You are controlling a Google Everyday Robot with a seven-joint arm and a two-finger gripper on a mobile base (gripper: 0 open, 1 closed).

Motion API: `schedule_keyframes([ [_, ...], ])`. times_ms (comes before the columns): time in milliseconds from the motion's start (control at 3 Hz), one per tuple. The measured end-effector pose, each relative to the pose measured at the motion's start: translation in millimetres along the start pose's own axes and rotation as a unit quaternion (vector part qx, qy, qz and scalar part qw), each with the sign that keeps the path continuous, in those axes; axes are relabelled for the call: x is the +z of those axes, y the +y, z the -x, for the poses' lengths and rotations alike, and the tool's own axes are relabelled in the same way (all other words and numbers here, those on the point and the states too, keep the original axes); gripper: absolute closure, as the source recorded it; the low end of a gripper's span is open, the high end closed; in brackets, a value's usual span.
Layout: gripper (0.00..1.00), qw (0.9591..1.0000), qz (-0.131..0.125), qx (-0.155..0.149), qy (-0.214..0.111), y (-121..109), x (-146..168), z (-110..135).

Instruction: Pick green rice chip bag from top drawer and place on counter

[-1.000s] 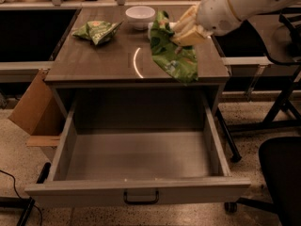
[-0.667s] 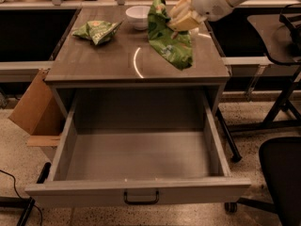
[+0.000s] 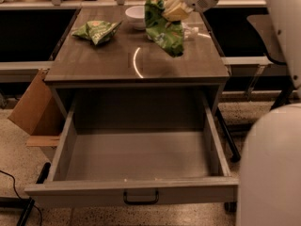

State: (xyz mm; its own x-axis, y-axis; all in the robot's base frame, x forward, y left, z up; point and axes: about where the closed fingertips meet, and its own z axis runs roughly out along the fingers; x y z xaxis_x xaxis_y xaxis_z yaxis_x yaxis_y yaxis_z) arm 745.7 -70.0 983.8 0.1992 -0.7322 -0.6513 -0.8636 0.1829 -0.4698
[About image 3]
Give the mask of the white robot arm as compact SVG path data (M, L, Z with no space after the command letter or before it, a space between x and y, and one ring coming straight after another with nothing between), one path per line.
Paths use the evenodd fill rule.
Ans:
M219 0L171 0L188 14ZM265 0L293 86L301 85L301 0ZM283 105L248 132L240 161L236 226L301 226L301 104Z

